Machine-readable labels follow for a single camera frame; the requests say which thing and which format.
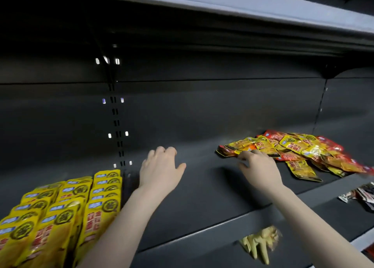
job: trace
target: gray shelf edge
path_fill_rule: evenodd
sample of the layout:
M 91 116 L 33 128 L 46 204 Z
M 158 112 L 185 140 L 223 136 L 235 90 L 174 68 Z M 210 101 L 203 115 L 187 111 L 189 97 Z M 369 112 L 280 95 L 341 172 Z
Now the gray shelf edge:
M 363 233 L 358 238 L 352 240 L 351 245 L 353 245 L 358 251 L 363 251 L 365 248 L 369 247 L 374 243 L 374 228 L 371 228 L 366 233 Z
M 306 0 L 130 0 L 321 28 L 374 33 L 374 16 Z
M 313 190 L 303 192 L 298 197 L 309 207 L 323 204 L 350 190 L 374 181 L 374 176 L 353 174 Z M 150 265 L 168 261 L 181 261 L 204 255 L 217 248 L 256 233 L 264 227 L 276 224 L 284 218 L 274 205 L 249 212 L 239 217 L 202 229 L 184 237 L 139 252 L 134 264 Z

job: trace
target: forearm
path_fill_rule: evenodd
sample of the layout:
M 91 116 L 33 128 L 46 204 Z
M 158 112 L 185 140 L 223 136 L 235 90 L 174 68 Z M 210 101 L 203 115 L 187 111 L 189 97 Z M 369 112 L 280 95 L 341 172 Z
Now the forearm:
M 283 186 L 267 192 L 266 195 L 299 235 L 317 268 L 374 267 L 373 263 L 306 206 L 290 189 Z
M 79 268 L 129 267 L 144 229 L 161 201 L 144 188 L 135 190 Z

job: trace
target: person's right hand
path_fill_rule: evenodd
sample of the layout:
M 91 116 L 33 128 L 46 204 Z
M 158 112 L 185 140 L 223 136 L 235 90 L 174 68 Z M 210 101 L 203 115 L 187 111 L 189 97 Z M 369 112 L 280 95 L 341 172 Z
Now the person's right hand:
M 266 193 L 283 186 L 282 178 L 273 158 L 259 150 L 243 151 L 238 159 L 247 160 L 249 167 L 239 162 L 239 168 L 251 185 Z

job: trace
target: bare arm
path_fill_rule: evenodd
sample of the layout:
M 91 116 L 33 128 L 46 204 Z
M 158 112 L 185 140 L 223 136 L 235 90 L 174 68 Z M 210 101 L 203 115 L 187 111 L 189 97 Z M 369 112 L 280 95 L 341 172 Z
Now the bare arm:
M 241 152 L 239 167 L 254 187 L 273 201 L 299 235 L 316 268 L 373 268 L 374 264 L 282 183 L 274 160 L 257 150 Z
M 79 268 L 127 268 L 149 219 L 162 200 L 178 185 L 186 164 L 175 168 L 176 150 L 151 150 L 140 170 L 140 185 L 125 206 L 87 253 Z

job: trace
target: person's left hand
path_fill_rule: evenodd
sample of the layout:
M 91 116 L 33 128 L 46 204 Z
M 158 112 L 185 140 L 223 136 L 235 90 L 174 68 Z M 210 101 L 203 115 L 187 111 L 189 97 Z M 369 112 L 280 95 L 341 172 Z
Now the person's left hand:
M 148 190 L 161 200 L 174 190 L 186 168 L 185 163 L 175 168 L 175 155 L 176 150 L 173 147 L 165 150 L 159 146 L 156 151 L 151 150 L 140 169 L 139 189 Z

